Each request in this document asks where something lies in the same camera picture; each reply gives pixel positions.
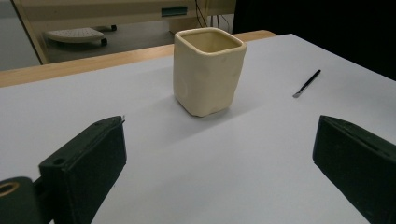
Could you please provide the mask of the beige desk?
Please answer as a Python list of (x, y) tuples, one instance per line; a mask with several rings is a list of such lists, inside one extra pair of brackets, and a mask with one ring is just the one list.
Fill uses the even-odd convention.
[(94, 26), (169, 20), (171, 31), (191, 29), (212, 15), (233, 14), (236, 0), (10, 0), (35, 48), (50, 58), (44, 33)]

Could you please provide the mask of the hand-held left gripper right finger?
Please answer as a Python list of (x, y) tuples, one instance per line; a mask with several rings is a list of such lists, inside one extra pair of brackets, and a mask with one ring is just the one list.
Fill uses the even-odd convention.
[(371, 224), (396, 224), (396, 145), (321, 116), (313, 161)]

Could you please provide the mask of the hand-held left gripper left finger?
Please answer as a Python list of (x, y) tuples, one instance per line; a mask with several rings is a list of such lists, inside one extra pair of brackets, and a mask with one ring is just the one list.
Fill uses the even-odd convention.
[(121, 116), (96, 121), (39, 164), (56, 224), (91, 224), (126, 164)]

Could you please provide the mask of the wooden table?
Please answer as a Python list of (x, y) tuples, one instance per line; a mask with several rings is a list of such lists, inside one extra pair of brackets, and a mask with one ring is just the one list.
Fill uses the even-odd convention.
[(83, 58), (61, 63), (49, 63), (7, 71), (0, 71), (0, 88), (10, 87), (51, 78), (76, 75), (128, 63), (139, 63), (171, 56), (174, 45), (129, 50), (120, 53)]

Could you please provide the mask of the cream square ceramic cup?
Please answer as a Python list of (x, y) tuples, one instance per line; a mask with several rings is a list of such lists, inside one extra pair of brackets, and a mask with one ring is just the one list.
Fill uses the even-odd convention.
[(232, 104), (247, 48), (218, 28), (175, 34), (173, 89), (187, 112), (205, 117)]

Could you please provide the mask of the white table sheet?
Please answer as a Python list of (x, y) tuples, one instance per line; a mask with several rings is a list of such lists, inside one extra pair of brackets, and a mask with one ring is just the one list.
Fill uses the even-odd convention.
[[(318, 70), (299, 98), (292, 95)], [(295, 35), (251, 41), (230, 108), (196, 118), (161, 59), (0, 88), (0, 180), (122, 115), (127, 162), (93, 224), (367, 224), (313, 163), (318, 119), (396, 144), (396, 81)]]

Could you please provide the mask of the white chair base with casters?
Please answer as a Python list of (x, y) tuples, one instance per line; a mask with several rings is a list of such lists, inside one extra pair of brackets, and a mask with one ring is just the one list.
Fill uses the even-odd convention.
[(47, 39), (58, 44), (86, 44), (99, 42), (101, 46), (107, 44), (105, 35), (96, 28), (77, 28), (45, 32)]

